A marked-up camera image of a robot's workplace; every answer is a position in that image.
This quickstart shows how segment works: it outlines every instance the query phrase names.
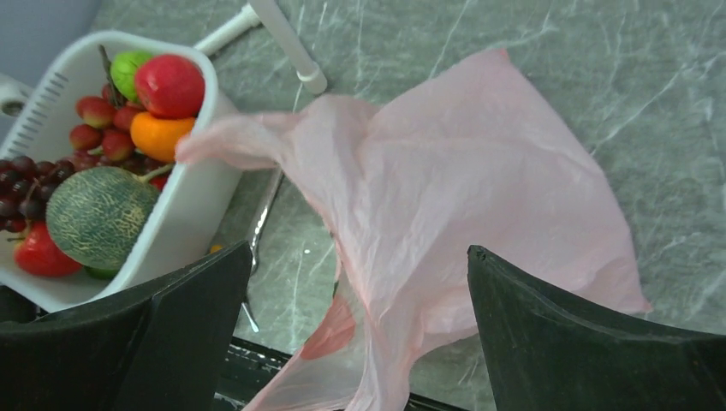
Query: white pipe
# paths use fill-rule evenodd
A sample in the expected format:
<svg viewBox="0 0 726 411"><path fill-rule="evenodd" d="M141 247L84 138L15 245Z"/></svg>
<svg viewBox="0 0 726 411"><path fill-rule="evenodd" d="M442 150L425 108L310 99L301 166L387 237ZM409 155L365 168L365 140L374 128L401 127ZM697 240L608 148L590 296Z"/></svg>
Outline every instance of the white pipe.
<svg viewBox="0 0 726 411"><path fill-rule="evenodd" d="M259 17L249 4L245 4L239 14L222 24L217 30L200 40L194 48L211 57L232 40L247 30L259 25Z"/></svg>
<svg viewBox="0 0 726 411"><path fill-rule="evenodd" d="M283 48L283 51L290 59L297 70L297 76L305 88L312 94L320 94L328 88L328 80L325 78L318 64L310 58L305 47L297 37L285 18L283 12L277 7L275 0L249 0L255 13L259 16L262 24L270 32L276 42Z"/></svg>

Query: red apple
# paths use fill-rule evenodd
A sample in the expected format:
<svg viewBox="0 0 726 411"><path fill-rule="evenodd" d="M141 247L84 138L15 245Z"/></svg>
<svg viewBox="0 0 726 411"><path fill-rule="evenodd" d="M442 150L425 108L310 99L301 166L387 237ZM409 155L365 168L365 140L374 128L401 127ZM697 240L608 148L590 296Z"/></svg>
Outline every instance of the red apple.
<svg viewBox="0 0 726 411"><path fill-rule="evenodd" d="M159 191L164 190L166 182L169 180L169 175L154 177L149 181L149 184L156 187Z"/></svg>
<svg viewBox="0 0 726 411"><path fill-rule="evenodd" d="M134 117L142 111L143 110L135 107L124 105L122 108L118 109L114 116L114 126L116 126L119 130L129 131L129 129L131 129L131 121L133 121Z"/></svg>
<svg viewBox="0 0 726 411"><path fill-rule="evenodd" d="M102 97L86 96L75 104L75 112L85 124L94 128L107 128L113 124L116 109Z"/></svg>
<svg viewBox="0 0 726 411"><path fill-rule="evenodd" d="M74 150L91 150L101 145L103 134L101 130L93 128L88 124L81 124L73 127L68 135L70 145Z"/></svg>
<svg viewBox="0 0 726 411"><path fill-rule="evenodd" d="M15 245L13 259L21 270L38 277L65 277L83 267L56 246L42 221L33 223L25 239Z"/></svg>
<svg viewBox="0 0 726 411"><path fill-rule="evenodd" d="M156 56L134 76L139 101L156 117L196 116L205 96L205 80L194 63L172 54Z"/></svg>
<svg viewBox="0 0 726 411"><path fill-rule="evenodd" d="M108 128L104 130L104 141L101 143L104 156L110 161L123 161L134 155L136 146L131 141L131 135L125 131Z"/></svg>

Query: dark red grape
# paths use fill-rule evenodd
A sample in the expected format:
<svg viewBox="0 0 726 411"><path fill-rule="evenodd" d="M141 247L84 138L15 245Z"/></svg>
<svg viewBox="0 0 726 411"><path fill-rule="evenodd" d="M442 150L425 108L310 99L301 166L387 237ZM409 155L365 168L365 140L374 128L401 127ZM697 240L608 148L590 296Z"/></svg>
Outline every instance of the dark red grape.
<svg viewBox="0 0 726 411"><path fill-rule="evenodd" d="M11 187L22 178L22 174L16 170L0 171L0 186Z"/></svg>
<svg viewBox="0 0 726 411"><path fill-rule="evenodd" d="M45 214L45 206L40 200L24 200L18 210L25 218L31 220L40 220Z"/></svg>
<svg viewBox="0 0 726 411"><path fill-rule="evenodd" d="M147 171L154 171L164 165L164 163L155 160L151 157L144 158L144 167L146 167Z"/></svg>
<svg viewBox="0 0 726 411"><path fill-rule="evenodd" d="M43 201L48 201L53 195L53 192L56 191L57 187L58 185L52 182L40 186L38 190L40 199Z"/></svg>
<svg viewBox="0 0 726 411"><path fill-rule="evenodd" d="M11 220L5 220L3 223L3 229L10 233L20 233L26 226L25 218L13 218Z"/></svg>
<svg viewBox="0 0 726 411"><path fill-rule="evenodd" d="M73 167L66 167L62 166L60 169L56 170L55 173L53 173L52 181L54 182L64 182L68 177L72 176L74 173Z"/></svg>
<svg viewBox="0 0 726 411"><path fill-rule="evenodd" d="M32 185L33 184L28 180L20 180L13 184L13 187L10 189L10 193L17 199L25 197L27 191L30 190Z"/></svg>
<svg viewBox="0 0 726 411"><path fill-rule="evenodd" d="M61 168L70 168L71 170L74 169L73 162L67 159L56 161L56 166Z"/></svg>
<svg viewBox="0 0 726 411"><path fill-rule="evenodd" d="M35 176L35 162L28 156L18 156L13 158L13 168L18 170L21 174L26 177Z"/></svg>
<svg viewBox="0 0 726 411"><path fill-rule="evenodd" d="M50 161L38 161L37 164L35 164L35 168L38 169L38 174L41 176L48 176L53 169L56 168L56 165L51 163Z"/></svg>
<svg viewBox="0 0 726 411"><path fill-rule="evenodd" d="M0 199L0 217L13 217L18 213L18 203L9 198Z"/></svg>
<svg viewBox="0 0 726 411"><path fill-rule="evenodd" d="M96 167L96 160L81 160L75 167L76 171L83 171Z"/></svg>
<svg viewBox="0 0 726 411"><path fill-rule="evenodd" d="M96 165L98 165L98 166L113 165L113 163L114 163L113 160L111 160L110 158L108 158L106 156L101 156L98 159Z"/></svg>

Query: fruit stem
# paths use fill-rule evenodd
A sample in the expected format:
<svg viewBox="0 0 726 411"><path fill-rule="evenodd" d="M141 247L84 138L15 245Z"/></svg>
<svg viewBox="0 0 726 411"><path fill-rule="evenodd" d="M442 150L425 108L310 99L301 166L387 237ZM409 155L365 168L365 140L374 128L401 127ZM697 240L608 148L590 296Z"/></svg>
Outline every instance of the fruit stem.
<svg viewBox="0 0 726 411"><path fill-rule="evenodd" d="M102 146L98 146L96 148L92 148L91 150L88 150L86 153L88 153L92 156L98 156L99 154L104 153L104 148Z"/></svg>
<svg viewBox="0 0 726 411"><path fill-rule="evenodd" d="M106 72L106 80L109 82L110 90L111 90L111 100L112 104L116 109L119 109L123 104L123 97L121 96L121 93L116 88L116 85L113 82L113 78L111 78L111 60L109 59L108 53L106 53L106 48L102 45L98 46L98 50L101 52L101 60L104 63L104 71Z"/></svg>
<svg viewBox="0 0 726 411"><path fill-rule="evenodd" d="M149 182L154 177L161 176L162 174L166 174L171 171L171 169L174 168L174 163L166 164L164 166L159 167L156 170L152 170L149 173L144 174L143 176L139 177L140 182Z"/></svg>

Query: marble surface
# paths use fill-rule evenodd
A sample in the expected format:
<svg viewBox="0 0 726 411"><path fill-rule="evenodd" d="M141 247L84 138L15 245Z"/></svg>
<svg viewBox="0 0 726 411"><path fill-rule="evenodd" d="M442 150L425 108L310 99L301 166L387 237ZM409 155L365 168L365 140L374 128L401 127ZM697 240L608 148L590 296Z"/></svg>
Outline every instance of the marble surface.
<svg viewBox="0 0 726 411"><path fill-rule="evenodd" d="M724 0L280 0L331 91L383 104L463 57L506 47L603 166L631 223L647 319L726 333L726 8ZM104 0L95 28L192 45L240 0ZM213 58L242 110L311 101L269 33ZM266 183L243 177L219 241L247 231ZM330 302L328 233L285 182L261 244L251 298L262 331L236 335L292 352ZM413 390L495 409L476 337L427 355Z"/></svg>

